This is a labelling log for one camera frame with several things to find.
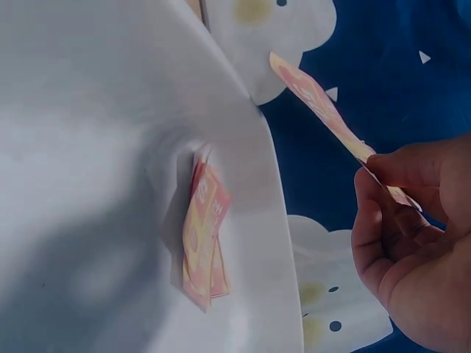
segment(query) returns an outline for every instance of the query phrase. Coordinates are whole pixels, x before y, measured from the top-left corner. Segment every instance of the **white sheet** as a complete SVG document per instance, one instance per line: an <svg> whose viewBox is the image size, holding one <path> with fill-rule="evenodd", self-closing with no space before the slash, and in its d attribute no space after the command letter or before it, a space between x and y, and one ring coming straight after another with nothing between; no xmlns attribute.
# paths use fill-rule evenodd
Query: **white sheet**
<svg viewBox="0 0 471 353"><path fill-rule="evenodd" d="M183 0L0 0L0 47L0 351L302 351L269 130ZM206 315L171 283L201 140L234 194Z"/></svg>

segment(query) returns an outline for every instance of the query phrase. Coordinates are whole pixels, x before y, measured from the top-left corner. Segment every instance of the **blue bedsheet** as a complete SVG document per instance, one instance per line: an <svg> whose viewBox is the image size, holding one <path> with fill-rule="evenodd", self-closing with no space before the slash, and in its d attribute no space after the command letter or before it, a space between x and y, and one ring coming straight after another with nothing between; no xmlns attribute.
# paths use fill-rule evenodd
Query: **blue bedsheet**
<svg viewBox="0 0 471 353"><path fill-rule="evenodd" d="M300 68L325 89L348 126L378 152L451 138L471 127L471 1L334 0L329 41ZM261 106L272 131L288 214L351 229L359 165L294 94ZM428 352L397 328L359 352Z"/></svg>

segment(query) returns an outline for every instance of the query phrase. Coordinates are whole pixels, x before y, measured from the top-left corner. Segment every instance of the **stack of paper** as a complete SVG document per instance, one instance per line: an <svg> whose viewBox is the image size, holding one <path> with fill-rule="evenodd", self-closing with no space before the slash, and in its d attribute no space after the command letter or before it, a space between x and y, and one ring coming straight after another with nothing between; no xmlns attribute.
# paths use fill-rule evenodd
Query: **stack of paper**
<svg viewBox="0 0 471 353"><path fill-rule="evenodd" d="M230 292L219 244L219 227L230 200L208 159L197 156L183 226L183 288L204 311L212 298Z"/></svg>

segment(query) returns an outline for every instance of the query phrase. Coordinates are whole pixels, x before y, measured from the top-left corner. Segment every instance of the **white cloud pattern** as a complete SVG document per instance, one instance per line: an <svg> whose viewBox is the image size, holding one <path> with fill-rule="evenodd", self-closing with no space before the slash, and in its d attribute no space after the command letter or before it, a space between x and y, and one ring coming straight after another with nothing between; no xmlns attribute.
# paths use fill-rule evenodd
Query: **white cloud pattern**
<svg viewBox="0 0 471 353"><path fill-rule="evenodd" d="M286 87L269 66L271 51L299 65L336 27L332 0L205 0L208 26L256 104Z"/></svg>
<svg viewBox="0 0 471 353"><path fill-rule="evenodd" d="M300 288L305 352L352 352L392 333L387 312L355 271L351 230L328 232L288 216Z"/></svg>

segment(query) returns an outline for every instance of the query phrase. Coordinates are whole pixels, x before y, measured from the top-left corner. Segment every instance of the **finger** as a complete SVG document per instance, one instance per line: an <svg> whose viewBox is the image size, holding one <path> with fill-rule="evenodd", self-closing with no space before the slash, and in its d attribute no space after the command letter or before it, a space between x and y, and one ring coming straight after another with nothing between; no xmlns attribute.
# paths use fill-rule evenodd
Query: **finger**
<svg viewBox="0 0 471 353"><path fill-rule="evenodd" d="M369 173L361 168L355 175L355 190L358 208L366 200L374 201L382 212L381 243L385 256L397 262L413 254L419 245L414 240L404 236L394 218L394 205L391 196L379 185Z"/></svg>
<svg viewBox="0 0 471 353"><path fill-rule="evenodd" d="M443 231L432 226L428 221L414 208L396 205L394 207L394 219L401 232L415 243L423 246L425 244L436 242Z"/></svg>
<svg viewBox="0 0 471 353"><path fill-rule="evenodd" d="M440 172L452 140L415 143L391 154L372 155L368 161L378 179L392 186L439 186Z"/></svg>
<svg viewBox="0 0 471 353"><path fill-rule="evenodd" d="M360 202L352 229L353 260L361 281L376 297L381 281L394 265L383 252L381 227L380 206L371 200Z"/></svg>
<svg viewBox="0 0 471 353"><path fill-rule="evenodd" d="M440 190L435 187L424 188L404 188L404 191L414 200L416 200L424 211L432 218L446 224L448 216L443 210L440 200Z"/></svg>

